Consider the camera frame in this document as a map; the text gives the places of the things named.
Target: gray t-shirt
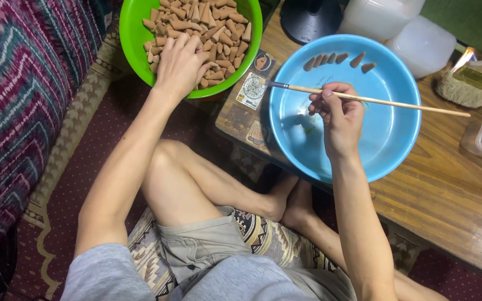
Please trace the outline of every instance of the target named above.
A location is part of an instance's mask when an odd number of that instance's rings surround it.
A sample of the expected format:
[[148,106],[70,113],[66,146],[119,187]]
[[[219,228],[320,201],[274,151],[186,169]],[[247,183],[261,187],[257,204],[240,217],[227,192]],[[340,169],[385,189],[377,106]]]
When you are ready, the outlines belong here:
[[[61,301],[154,299],[138,275],[130,251],[122,244],[103,244],[77,256],[68,272]],[[280,269],[259,255],[229,257],[177,286],[178,300],[314,300]]]

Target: foot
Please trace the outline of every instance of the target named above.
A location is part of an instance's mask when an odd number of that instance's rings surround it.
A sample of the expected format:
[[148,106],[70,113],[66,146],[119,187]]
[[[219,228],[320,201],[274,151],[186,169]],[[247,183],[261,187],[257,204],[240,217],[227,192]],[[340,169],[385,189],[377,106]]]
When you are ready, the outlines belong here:
[[283,171],[271,191],[263,197],[265,215],[262,216],[275,222],[280,221],[284,215],[288,195],[298,181],[298,177]]
[[315,212],[312,207],[312,186],[300,180],[288,197],[288,204],[280,223],[300,232],[300,227],[313,216]]

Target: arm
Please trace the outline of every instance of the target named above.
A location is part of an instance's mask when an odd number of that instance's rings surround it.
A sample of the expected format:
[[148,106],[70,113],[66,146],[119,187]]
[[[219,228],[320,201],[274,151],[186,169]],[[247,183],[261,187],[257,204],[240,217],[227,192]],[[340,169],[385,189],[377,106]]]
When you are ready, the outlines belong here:
[[118,141],[79,212],[74,257],[105,243],[127,245],[124,221],[167,120],[209,66],[202,43],[186,34],[168,38],[161,53],[157,83],[143,108]]
[[321,95],[310,95],[310,114],[325,124],[325,149],[332,165],[332,186],[339,239],[358,300],[397,300],[390,245],[371,200],[358,140],[364,106],[339,99],[332,91],[356,95],[348,84],[332,82]]

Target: green plastic bowl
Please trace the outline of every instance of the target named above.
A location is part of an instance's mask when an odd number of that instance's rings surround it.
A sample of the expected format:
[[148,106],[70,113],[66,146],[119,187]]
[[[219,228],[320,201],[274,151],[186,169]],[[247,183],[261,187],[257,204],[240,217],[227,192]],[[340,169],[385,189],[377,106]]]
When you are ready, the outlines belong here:
[[[243,76],[256,58],[263,32],[260,4],[258,0],[236,0],[236,2],[237,11],[252,22],[252,37],[243,63],[229,79],[210,88],[194,90],[187,98],[204,98],[228,89]],[[120,40],[124,55],[137,75],[152,87],[155,84],[156,75],[150,71],[143,44],[155,39],[155,35],[144,27],[143,19],[149,19],[150,10],[158,7],[159,0],[124,0],[120,13]]]

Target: sleeve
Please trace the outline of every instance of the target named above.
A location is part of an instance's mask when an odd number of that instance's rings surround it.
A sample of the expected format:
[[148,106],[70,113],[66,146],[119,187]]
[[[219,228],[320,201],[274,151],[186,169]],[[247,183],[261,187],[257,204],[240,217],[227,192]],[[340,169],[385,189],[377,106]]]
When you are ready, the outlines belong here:
[[153,299],[133,257],[122,244],[103,244],[77,256],[68,271],[61,301]]

